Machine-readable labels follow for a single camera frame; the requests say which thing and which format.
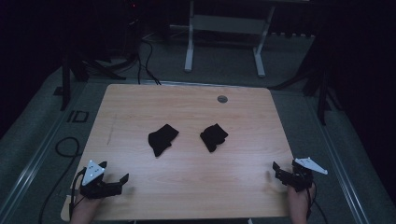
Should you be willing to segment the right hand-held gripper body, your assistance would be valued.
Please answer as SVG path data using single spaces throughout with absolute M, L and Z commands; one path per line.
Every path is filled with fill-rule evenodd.
M 292 186 L 297 192 L 304 189 L 310 189 L 313 184 L 313 173 L 318 172 L 320 174 L 326 175 L 328 171 L 322 168 L 319 164 L 313 161 L 310 157 L 295 159 L 297 163 L 300 164 L 298 169 L 292 169 L 289 173 L 289 182 L 282 183 L 285 186 Z

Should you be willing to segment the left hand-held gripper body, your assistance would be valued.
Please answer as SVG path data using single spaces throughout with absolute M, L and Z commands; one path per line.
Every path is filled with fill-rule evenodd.
M 89 161 L 83 172 L 80 184 L 80 194 L 88 199 L 102 199 L 106 197 L 120 195 L 122 185 L 120 181 L 106 183 L 104 178 L 105 170 L 95 161 Z

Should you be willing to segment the black sock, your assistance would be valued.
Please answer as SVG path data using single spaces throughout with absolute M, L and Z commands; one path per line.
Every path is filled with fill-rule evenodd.
M 228 134 L 217 123 L 200 133 L 200 137 L 210 153 L 217 149 L 217 145 L 223 144 L 227 136 Z
M 172 141 L 178 136 L 179 131 L 169 124 L 164 124 L 156 132 L 148 135 L 148 144 L 151 146 L 156 158 L 160 157 L 163 152 L 172 146 Z

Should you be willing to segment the person's left hand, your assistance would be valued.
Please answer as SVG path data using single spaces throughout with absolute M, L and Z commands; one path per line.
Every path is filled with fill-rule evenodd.
M 69 224 L 91 224 L 102 199 L 87 199 L 78 196 Z

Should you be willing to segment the person's right hand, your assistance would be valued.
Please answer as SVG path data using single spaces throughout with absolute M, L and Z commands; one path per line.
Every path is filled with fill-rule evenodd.
M 307 224 L 309 206 L 313 201 L 315 193 L 315 185 L 309 191 L 300 192 L 297 192 L 292 186 L 288 186 L 288 206 L 292 224 Z

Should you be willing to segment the black metal stand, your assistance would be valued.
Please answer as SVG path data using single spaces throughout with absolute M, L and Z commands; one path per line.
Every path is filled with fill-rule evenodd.
M 86 67 L 91 66 L 98 70 L 100 74 L 119 80 L 125 80 L 113 73 L 109 68 L 99 64 L 95 59 L 88 57 L 81 52 L 66 53 L 62 57 L 62 86 L 57 87 L 54 94 L 62 97 L 61 110 L 65 111 L 71 99 L 71 82 L 70 74 L 73 73 L 78 81 L 87 81 L 89 79 Z
M 304 96 L 313 96 L 318 92 L 317 117 L 319 122 L 325 126 L 325 110 L 328 105 L 327 98 L 330 98 L 335 103 L 335 107 L 340 109 L 340 105 L 329 92 L 331 71 L 332 68 L 327 65 L 307 67 L 302 64 L 294 77 L 275 86 L 270 86 L 269 90 L 280 91 L 305 79 L 303 94 Z

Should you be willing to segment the metal floor rail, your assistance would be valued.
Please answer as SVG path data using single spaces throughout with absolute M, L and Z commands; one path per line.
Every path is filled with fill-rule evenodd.
M 306 98 L 305 101 L 311 115 L 314 117 L 315 123 L 318 126 L 320 135 L 324 140 L 324 145 L 329 157 L 329 161 L 332 165 L 333 172 L 337 177 L 337 180 L 340 184 L 341 190 L 343 191 L 344 197 L 346 198 L 347 205 L 349 207 L 351 215 L 355 220 L 355 223 L 370 224 L 370 221 L 361 205 L 360 197 L 358 196 L 357 191 L 351 179 L 349 178 L 349 175 L 347 174 L 347 170 L 344 164 L 341 162 L 341 158 L 338 154 L 335 143 L 330 136 L 330 132 L 328 128 L 323 125 L 317 117 L 315 101 L 310 97 Z
M 66 120 L 66 117 L 72 110 L 72 107 L 76 104 L 76 101 L 82 94 L 85 86 L 85 83 L 77 83 L 72 88 L 71 99 L 69 100 L 65 110 L 61 111 L 57 119 L 52 122 L 52 125 L 46 132 L 44 139 L 40 142 L 37 151 L 21 171 L 21 174 L 15 182 L 13 188 L 6 197 L 5 201 L 2 203 L 2 206 L 0 207 L 0 222 L 5 222 L 15 212 L 15 209 L 20 204 L 26 191 L 29 189 L 44 159 L 47 157 L 50 151 L 50 143 L 60 130 L 62 123 Z

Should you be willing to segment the white metal desk frame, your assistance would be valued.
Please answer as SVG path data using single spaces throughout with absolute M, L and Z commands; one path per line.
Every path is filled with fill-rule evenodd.
M 245 19 L 221 16 L 209 16 L 194 13 L 194 0 L 190 0 L 188 46 L 185 58 L 184 71 L 190 72 L 193 65 L 195 31 L 211 31 L 233 34 L 259 35 L 259 44 L 252 49 L 258 77 L 265 77 L 262 62 L 262 49 L 268 35 L 276 8 L 270 7 L 265 19 Z

